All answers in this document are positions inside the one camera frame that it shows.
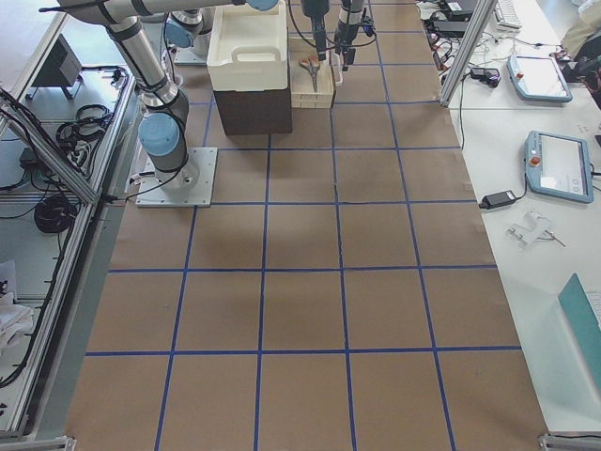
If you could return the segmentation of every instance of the grid square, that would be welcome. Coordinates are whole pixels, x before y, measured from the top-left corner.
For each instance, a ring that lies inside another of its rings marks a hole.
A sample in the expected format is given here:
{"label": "grid square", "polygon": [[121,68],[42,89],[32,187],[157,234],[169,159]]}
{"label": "grid square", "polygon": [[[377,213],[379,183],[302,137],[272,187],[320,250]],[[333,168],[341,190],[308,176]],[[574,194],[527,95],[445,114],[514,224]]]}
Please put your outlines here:
{"label": "grid square", "polygon": [[271,202],[333,202],[331,152],[273,151],[270,165]]}
{"label": "grid square", "polygon": [[386,86],[391,101],[435,101],[440,80],[427,66],[385,66]]}
{"label": "grid square", "polygon": [[[360,31],[359,36],[353,40],[353,44],[366,44],[373,39],[374,38],[368,38],[363,32]],[[358,47],[357,53],[355,54],[355,64],[379,64],[378,45],[373,42],[370,45]]]}
{"label": "grid square", "polygon": [[351,348],[432,346],[417,271],[346,271],[345,287]]}
{"label": "grid square", "polygon": [[519,345],[497,270],[425,271],[437,345]]}
{"label": "grid square", "polygon": [[415,265],[405,205],[340,208],[346,267]]}
{"label": "grid square", "polygon": [[478,206],[412,205],[413,224],[423,265],[493,265]]}
{"label": "grid square", "polygon": [[451,114],[438,103],[393,105],[392,108],[399,147],[459,147]]}
{"label": "grid square", "polygon": [[85,357],[66,434],[86,451],[121,449],[123,443],[154,449],[168,363],[163,356]]}
{"label": "grid square", "polygon": [[393,148],[393,128],[386,105],[335,105],[336,148]]}
{"label": "grid square", "polygon": [[271,148],[331,148],[330,110],[292,108],[292,133],[272,135]]}
{"label": "grid square", "polygon": [[161,449],[253,449],[255,381],[253,355],[176,357]]}
{"label": "grid square", "polygon": [[244,134],[226,136],[217,105],[210,112],[207,133],[207,147],[210,148],[267,148],[269,137],[266,134]]}
{"label": "grid square", "polygon": [[256,350],[261,274],[190,272],[177,332],[179,350]]}
{"label": "grid square", "polygon": [[339,350],[345,346],[339,272],[269,272],[263,348]]}
{"label": "grid square", "polygon": [[386,91],[379,66],[355,66],[342,86],[336,88],[336,101],[386,101]]}
{"label": "grid square", "polygon": [[87,350],[170,350],[180,273],[109,273]]}
{"label": "grid square", "polygon": [[432,51],[424,33],[380,33],[378,47],[384,64],[427,64],[434,67]]}
{"label": "grid square", "polygon": [[336,150],[336,178],[341,202],[405,199],[395,150]]}
{"label": "grid square", "polygon": [[186,145],[189,148],[203,146],[208,109],[208,105],[190,105],[188,119],[186,120]]}
{"label": "grid square", "polygon": [[444,352],[439,355],[462,451],[531,451],[547,429],[521,351]]}
{"label": "grid square", "polygon": [[460,150],[404,150],[401,161],[411,200],[475,200]]}
{"label": "grid square", "polygon": [[331,206],[271,206],[268,268],[338,268],[336,211]]}
{"label": "grid square", "polygon": [[263,206],[214,205],[198,211],[191,268],[261,268]]}
{"label": "grid square", "polygon": [[266,150],[223,150],[215,168],[213,202],[263,202],[267,183]]}
{"label": "grid square", "polygon": [[176,66],[176,74],[182,79],[181,88],[190,103],[208,103],[213,98],[213,85],[208,69],[199,66]]}
{"label": "grid square", "polygon": [[183,268],[192,215],[192,209],[138,209],[127,205],[111,269]]}
{"label": "grid square", "polygon": [[430,352],[353,354],[351,367],[358,449],[451,449]]}
{"label": "grid square", "polygon": [[415,5],[373,5],[377,31],[423,31],[420,10]]}
{"label": "grid square", "polygon": [[259,449],[350,451],[344,355],[265,355]]}

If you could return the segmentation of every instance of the keyboard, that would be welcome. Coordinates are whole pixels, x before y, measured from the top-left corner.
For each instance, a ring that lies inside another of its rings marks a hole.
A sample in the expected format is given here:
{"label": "keyboard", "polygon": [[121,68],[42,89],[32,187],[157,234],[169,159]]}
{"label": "keyboard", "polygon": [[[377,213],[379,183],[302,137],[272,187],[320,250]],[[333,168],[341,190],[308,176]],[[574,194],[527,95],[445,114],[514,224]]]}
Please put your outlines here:
{"label": "keyboard", "polygon": [[522,27],[514,9],[514,0],[497,0],[495,17],[500,30],[519,30]]}

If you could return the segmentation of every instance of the white table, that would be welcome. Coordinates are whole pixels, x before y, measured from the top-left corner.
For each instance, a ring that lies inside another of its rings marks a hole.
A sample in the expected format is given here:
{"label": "white table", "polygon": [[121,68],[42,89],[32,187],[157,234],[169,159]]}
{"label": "white table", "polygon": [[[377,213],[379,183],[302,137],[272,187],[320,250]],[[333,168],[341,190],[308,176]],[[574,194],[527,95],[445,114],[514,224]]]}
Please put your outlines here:
{"label": "white table", "polygon": [[[550,53],[555,52],[555,46],[560,44],[560,39],[556,36],[545,14],[538,7],[535,0],[514,0],[514,8],[522,22],[522,28],[519,32],[514,34],[496,30],[493,22],[494,18],[492,18],[490,24],[486,27],[486,33],[489,34],[484,35],[485,42],[475,50],[470,59],[470,62],[473,64],[499,69],[501,72],[501,83],[497,88],[491,89],[486,85],[470,83],[466,80],[463,107],[468,109],[566,110],[566,105],[561,103],[523,101],[516,94],[506,67],[508,56],[510,54],[517,54],[521,56],[548,57]],[[498,43],[494,42],[490,34],[497,37]],[[520,41],[551,45],[533,47],[520,43]],[[575,102],[587,101],[590,98],[588,91],[584,87],[578,85],[570,87],[573,88],[572,93],[575,97]],[[450,108],[459,107],[460,91],[461,86],[457,88],[449,105]]]}
{"label": "white table", "polygon": [[[520,39],[556,39],[534,0],[515,1],[515,5],[524,25]],[[517,46],[517,51],[541,52],[528,46]],[[594,140],[595,134],[601,134],[601,111],[584,87],[574,87],[574,100],[566,104],[524,102],[504,74],[496,89],[470,79],[465,82],[464,157],[479,199],[508,189],[523,193],[524,143],[532,130],[586,139],[592,163],[601,167],[601,147]],[[460,88],[451,103],[457,133],[459,95]],[[483,210],[534,389],[551,431],[601,430],[600,390],[588,373],[557,298],[573,272],[585,290],[601,290],[600,193],[595,192],[595,197],[592,204],[584,205],[528,193],[508,209]],[[566,248],[554,241],[535,242],[526,249],[518,245],[507,229],[513,223],[525,225],[524,214],[530,209],[552,221],[552,231]]]}

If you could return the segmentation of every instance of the gray mounting plate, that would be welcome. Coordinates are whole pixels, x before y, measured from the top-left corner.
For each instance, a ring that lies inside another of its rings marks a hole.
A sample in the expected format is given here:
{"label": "gray mounting plate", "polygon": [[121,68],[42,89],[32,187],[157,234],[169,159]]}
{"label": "gray mounting plate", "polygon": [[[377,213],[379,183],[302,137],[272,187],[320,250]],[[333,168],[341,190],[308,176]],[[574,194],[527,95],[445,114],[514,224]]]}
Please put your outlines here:
{"label": "gray mounting plate", "polygon": [[[213,194],[215,166],[217,164],[217,148],[189,148],[190,158],[196,161],[200,174],[198,181],[190,189],[177,192],[165,191],[163,188],[153,189],[149,193],[136,197],[138,207],[209,207]],[[145,171],[154,171],[154,165],[148,159]],[[154,177],[142,179],[140,191],[156,187],[159,182]]]}
{"label": "gray mounting plate", "polygon": [[190,49],[177,49],[176,58],[173,62],[180,66],[206,66],[207,57],[193,54]]}

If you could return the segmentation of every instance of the scissors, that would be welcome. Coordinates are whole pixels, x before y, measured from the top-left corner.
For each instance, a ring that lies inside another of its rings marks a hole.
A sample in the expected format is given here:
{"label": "scissors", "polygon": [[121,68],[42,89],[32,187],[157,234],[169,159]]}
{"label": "scissors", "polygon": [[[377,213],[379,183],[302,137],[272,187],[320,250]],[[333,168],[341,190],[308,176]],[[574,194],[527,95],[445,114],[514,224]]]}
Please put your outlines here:
{"label": "scissors", "polygon": [[311,74],[311,79],[313,80],[313,90],[317,92],[317,71],[319,70],[319,61],[317,61],[316,56],[309,56],[308,58],[301,58],[299,60],[299,65],[307,70]]}

